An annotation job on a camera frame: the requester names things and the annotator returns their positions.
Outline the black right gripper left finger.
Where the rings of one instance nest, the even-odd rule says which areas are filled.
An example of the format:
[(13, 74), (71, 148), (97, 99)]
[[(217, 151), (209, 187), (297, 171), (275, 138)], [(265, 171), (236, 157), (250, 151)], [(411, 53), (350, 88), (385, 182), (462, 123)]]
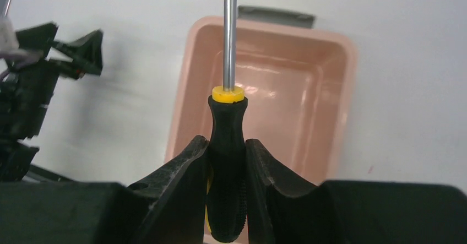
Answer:
[(195, 136), (180, 154), (128, 187), (149, 202), (131, 243), (203, 243), (208, 144)]

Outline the black yellow screwdriver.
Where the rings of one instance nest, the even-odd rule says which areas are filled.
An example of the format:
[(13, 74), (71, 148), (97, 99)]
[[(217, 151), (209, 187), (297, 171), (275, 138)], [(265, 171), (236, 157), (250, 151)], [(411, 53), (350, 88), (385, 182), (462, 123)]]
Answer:
[(235, 85), (236, 23), (237, 0), (224, 0), (223, 79), (208, 98), (213, 126), (206, 202), (211, 235), (223, 243), (237, 240), (247, 216), (242, 125), (248, 100), (244, 90)]

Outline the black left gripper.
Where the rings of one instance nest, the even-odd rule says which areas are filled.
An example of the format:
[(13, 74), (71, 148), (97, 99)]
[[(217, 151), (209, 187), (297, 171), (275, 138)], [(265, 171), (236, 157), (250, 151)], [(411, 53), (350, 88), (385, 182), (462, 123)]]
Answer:
[(75, 80), (102, 73), (102, 30), (72, 42), (53, 41), (57, 30), (58, 25), (49, 22), (15, 32), (19, 48), (42, 53), (41, 58), (45, 58), (52, 47), (71, 60), (51, 59), (57, 69), (42, 60), (20, 69), (15, 78), (1, 82), (2, 181), (20, 181), (29, 171), (40, 148), (23, 140), (39, 134), (59, 73)]

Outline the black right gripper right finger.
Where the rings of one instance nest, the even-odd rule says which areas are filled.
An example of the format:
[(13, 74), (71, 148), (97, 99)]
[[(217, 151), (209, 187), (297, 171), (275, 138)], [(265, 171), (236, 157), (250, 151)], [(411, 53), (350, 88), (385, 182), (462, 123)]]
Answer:
[(342, 243), (326, 187), (278, 161), (258, 139), (246, 141), (249, 243)]

